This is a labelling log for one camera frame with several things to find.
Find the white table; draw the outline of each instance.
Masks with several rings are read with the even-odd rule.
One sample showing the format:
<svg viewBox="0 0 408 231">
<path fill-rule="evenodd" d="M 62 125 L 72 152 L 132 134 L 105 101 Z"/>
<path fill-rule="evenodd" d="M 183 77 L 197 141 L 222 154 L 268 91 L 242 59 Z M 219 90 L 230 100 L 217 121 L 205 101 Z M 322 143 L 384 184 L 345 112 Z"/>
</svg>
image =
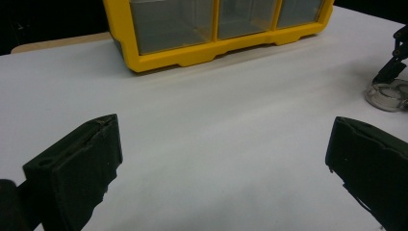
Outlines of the white table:
<svg viewBox="0 0 408 231">
<path fill-rule="evenodd" d="M 324 157 L 335 116 L 408 141 L 363 96 L 400 27 L 335 8 L 316 37 L 144 75 L 111 40 L 0 57 L 0 176 L 116 113 L 124 163 L 84 230 L 378 230 Z"/>
</svg>

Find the yellow plastic frame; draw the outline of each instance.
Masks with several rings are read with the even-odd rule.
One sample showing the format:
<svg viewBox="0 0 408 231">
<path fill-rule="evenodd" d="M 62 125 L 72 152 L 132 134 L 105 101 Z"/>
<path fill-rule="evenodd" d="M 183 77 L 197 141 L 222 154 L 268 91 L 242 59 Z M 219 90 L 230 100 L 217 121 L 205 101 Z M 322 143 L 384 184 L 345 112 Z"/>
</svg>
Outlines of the yellow plastic frame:
<svg viewBox="0 0 408 231">
<path fill-rule="evenodd" d="M 277 29 L 282 0 L 277 0 L 270 31 L 229 39 L 217 39 L 219 0 L 213 5 L 213 34 L 210 42 L 148 55 L 140 55 L 129 0 L 103 0 L 112 37 L 120 43 L 126 65 L 142 72 L 163 66 L 188 66 L 213 60 L 217 55 L 259 44 L 286 44 L 322 31 L 333 11 L 334 0 L 324 0 L 317 22 Z"/>
</svg>

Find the white tabletop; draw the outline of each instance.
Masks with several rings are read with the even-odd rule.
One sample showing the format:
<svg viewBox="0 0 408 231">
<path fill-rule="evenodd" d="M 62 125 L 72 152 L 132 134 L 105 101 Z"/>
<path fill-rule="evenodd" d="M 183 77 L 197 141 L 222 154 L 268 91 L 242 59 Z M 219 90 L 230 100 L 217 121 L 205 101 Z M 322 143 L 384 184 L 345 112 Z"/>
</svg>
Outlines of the white tabletop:
<svg viewBox="0 0 408 231">
<path fill-rule="evenodd" d="M 315 37 L 144 75 L 111 40 L 0 57 L 0 176 L 116 113 L 124 163 L 84 230 L 378 230 L 324 157 L 336 116 L 408 141 L 363 96 L 401 27 L 335 8 Z"/>
</svg>

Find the yellow storage bin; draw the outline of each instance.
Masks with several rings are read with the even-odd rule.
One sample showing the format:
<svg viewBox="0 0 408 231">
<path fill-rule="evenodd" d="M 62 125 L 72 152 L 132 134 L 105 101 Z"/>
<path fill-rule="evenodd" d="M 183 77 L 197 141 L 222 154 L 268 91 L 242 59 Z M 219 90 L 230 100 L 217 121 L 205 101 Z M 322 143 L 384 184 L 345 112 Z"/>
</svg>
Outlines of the yellow storage bin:
<svg viewBox="0 0 408 231">
<path fill-rule="evenodd" d="M 327 25 L 334 0 L 104 0 L 112 37 L 136 72 L 294 42 Z"/>
</svg>

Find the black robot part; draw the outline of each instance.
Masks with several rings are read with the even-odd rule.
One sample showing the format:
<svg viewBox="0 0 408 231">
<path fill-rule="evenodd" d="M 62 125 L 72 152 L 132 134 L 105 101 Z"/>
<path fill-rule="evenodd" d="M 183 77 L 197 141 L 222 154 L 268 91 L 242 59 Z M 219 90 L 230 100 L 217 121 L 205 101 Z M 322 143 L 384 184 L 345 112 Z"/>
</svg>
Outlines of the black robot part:
<svg viewBox="0 0 408 231">
<path fill-rule="evenodd" d="M 393 57 L 381 68 L 372 80 L 373 84 L 390 84 L 405 69 L 403 60 L 408 58 L 408 26 L 405 25 L 394 33 L 395 49 Z"/>
<path fill-rule="evenodd" d="M 408 143 L 367 123 L 337 117 L 325 163 L 386 230 L 408 230 Z"/>
<path fill-rule="evenodd" d="M 27 181 L 19 187 L 0 181 L 0 229 L 34 230 L 42 223 L 45 230 L 81 230 L 121 163 L 117 116 L 82 124 L 25 164 Z"/>
</svg>

